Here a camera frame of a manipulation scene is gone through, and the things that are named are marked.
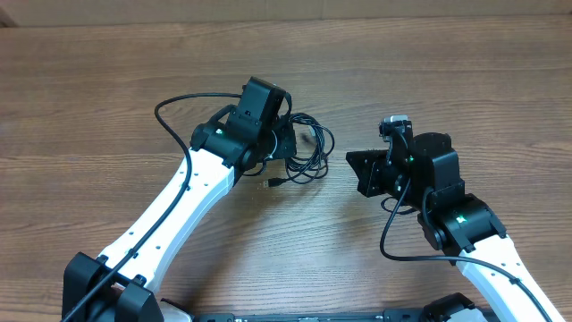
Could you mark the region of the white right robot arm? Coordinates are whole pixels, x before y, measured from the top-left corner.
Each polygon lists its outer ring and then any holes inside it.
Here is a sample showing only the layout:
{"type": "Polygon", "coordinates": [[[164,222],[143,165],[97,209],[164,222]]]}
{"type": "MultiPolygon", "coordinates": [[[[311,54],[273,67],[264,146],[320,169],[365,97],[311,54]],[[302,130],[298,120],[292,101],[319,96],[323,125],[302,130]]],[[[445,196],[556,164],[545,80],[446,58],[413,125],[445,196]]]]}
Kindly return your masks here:
{"type": "Polygon", "coordinates": [[[384,123],[386,150],[353,151],[346,160],[366,197],[387,194],[417,211],[435,255],[382,254],[401,262],[445,261],[481,293],[500,321],[561,321],[519,257],[507,228],[481,199],[465,191],[458,154],[446,133],[415,135],[409,121],[384,123]]]}

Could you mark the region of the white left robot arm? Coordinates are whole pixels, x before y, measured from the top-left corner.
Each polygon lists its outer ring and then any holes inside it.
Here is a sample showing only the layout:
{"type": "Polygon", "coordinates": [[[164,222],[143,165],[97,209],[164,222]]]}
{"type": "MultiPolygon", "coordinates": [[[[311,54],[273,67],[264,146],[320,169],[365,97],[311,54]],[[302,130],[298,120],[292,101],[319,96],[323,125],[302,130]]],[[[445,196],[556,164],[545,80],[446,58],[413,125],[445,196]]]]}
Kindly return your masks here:
{"type": "Polygon", "coordinates": [[[280,149],[280,115],[291,96],[252,77],[227,105],[193,131],[174,133],[184,158],[139,219],[96,258],[79,252],[63,276],[64,321],[191,321],[156,294],[169,266],[198,223],[240,177],[280,149]]]}

